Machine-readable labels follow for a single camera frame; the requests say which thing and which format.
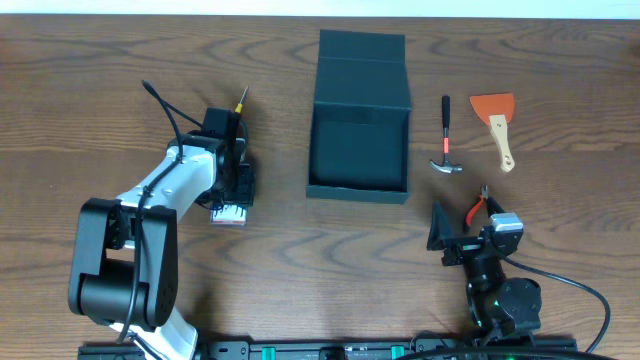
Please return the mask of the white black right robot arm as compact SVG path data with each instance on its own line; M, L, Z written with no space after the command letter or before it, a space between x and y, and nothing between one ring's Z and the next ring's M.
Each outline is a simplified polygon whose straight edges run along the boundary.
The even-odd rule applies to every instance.
M541 327L540 285L528 278L509 278L502 268L523 234L516 213L493 204L489 224L477 236L458 237L441 204L432 206L426 249L440 251L443 266L464 269L472 320L491 339L525 335Z

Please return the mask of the black yellow screwdriver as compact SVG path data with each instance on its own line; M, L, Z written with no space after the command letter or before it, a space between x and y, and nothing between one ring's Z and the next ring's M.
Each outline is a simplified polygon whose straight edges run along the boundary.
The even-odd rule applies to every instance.
M232 112L232 125L235 131L233 135L235 139L234 154L239 162L243 162L245 160L245 155L248 148L248 128L246 123L242 120L244 103L247 98L248 91L249 86L246 86L243 90L238 104Z

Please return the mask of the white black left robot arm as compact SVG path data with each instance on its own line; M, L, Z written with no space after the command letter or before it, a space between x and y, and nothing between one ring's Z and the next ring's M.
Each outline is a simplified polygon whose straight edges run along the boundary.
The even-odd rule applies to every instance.
M172 141L163 161L113 200L81 207L68 305L131 338L143 359L196 359L206 351L176 307L177 225L201 205L215 225L243 226L255 174L248 140L198 132Z

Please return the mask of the small claw hammer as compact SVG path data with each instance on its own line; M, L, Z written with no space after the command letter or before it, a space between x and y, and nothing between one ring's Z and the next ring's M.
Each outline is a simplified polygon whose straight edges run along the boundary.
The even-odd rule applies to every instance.
M453 164L449 159L449 127L450 127L450 97L443 95L441 98L441 114L442 114L442 127L443 127L443 160L441 163L437 163L434 160L429 162L430 166L441 173L454 174L461 173L462 166Z

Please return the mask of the blue screwdriver bit case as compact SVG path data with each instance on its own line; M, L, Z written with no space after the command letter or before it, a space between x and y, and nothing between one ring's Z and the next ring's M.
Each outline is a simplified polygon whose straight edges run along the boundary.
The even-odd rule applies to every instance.
M210 223L224 226L245 226L247 223L248 208L243 205L212 205L210 210Z

